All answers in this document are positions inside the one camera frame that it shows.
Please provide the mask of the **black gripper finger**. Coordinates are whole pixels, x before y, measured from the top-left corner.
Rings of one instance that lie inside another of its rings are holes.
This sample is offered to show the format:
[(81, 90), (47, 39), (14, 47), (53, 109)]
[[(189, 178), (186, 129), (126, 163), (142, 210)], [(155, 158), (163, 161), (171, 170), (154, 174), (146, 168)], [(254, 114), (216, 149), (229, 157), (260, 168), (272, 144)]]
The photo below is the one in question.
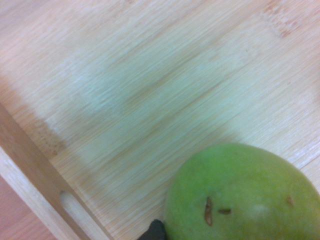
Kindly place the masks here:
[(137, 240), (165, 240), (166, 233), (164, 224), (158, 220), (153, 220), (147, 231), (145, 231)]

